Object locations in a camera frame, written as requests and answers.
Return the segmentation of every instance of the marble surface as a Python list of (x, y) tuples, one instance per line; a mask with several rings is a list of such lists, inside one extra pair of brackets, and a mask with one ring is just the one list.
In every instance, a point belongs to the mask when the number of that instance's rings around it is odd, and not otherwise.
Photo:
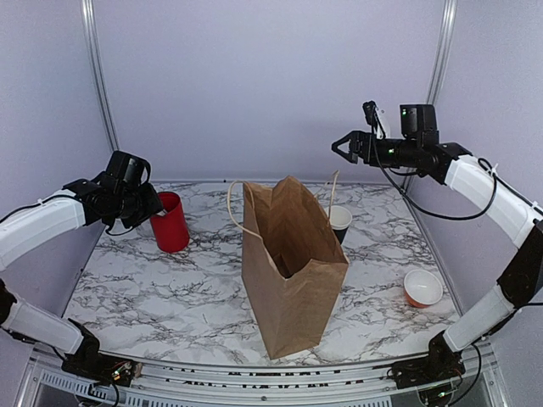
[[(182, 198), (188, 248), (159, 251), (148, 222), (123, 237), (103, 235), (65, 316), (83, 322), (105, 351), (213, 365), (340, 364), (414, 354), (458, 318), (446, 289), (427, 309), (404, 298), (409, 270), (442, 278), (399, 194), (388, 186), (339, 186), (336, 204), (354, 217), (343, 245), (350, 259), (343, 290), (319, 346), (270, 360), (241, 281), (242, 233), (227, 213), (227, 187), (158, 185)], [(241, 186), (232, 208), (241, 220)]]

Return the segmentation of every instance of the red cup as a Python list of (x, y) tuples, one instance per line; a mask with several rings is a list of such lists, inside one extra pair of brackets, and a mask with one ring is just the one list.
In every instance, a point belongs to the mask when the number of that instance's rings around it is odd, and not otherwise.
[(159, 192), (159, 198), (167, 214), (151, 216), (156, 243), (163, 252), (180, 252), (190, 240), (181, 199), (174, 192)]

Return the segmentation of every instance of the paper cup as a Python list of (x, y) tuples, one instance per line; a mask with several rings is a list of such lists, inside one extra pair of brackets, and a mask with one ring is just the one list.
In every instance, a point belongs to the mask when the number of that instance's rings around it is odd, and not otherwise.
[(330, 212), (330, 225), (336, 238), (339, 240), (339, 244), (343, 243), (347, 230), (349, 230), (350, 222), (353, 221), (353, 215), (347, 208), (338, 205), (332, 205)]

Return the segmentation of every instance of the table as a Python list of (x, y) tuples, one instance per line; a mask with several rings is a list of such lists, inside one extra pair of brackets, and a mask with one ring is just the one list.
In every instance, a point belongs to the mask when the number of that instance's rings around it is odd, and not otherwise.
[[(122, 237), (103, 235), (64, 316), (90, 329), (103, 351), (208, 365), (335, 365), (404, 356), (427, 350), (428, 340), (457, 320), (447, 289), (427, 309), (404, 298), (410, 270), (443, 279), (397, 191), (340, 185), (335, 203), (354, 217), (343, 244), (350, 268), (342, 292), (318, 347), (270, 360), (241, 281), (242, 233), (227, 213), (227, 187), (157, 185), (182, 198), (187, 249), (159, 251), (148, 223)], [(232, 209), (241, 220), (240, 186)]]

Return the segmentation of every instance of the white wall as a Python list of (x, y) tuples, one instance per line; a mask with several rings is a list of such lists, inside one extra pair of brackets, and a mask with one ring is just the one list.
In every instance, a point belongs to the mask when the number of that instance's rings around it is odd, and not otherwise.
[[(536, 1), (462, 1), (451, 60), (437, 105), (441, 140), (499, 163), (500, 175), (543, 202), (543, 4)], [(432, 180), (412, 196), (440, 213), (476, 209)], [(512, 244), (488, 219), (447, 222), (423, 217), (462, 307), (494, 284), (514, 255)], [(543, 309), (526, 309), (494, 338), (512, 406), (541, 405)]]
[(381, 181), (330, 151), (375, 98), (426, 98), (443, 2), (95, 2), (121, 148), (154, 179)]
[[(92, 85), (80, 3), (0, 2), (0, 217), (105, 168), (109, 150)], [(62, 314), (100, 226), (63, 235), (0, 278)], [(13, 405), (31, 346), (0, 332), (0, 405)]]

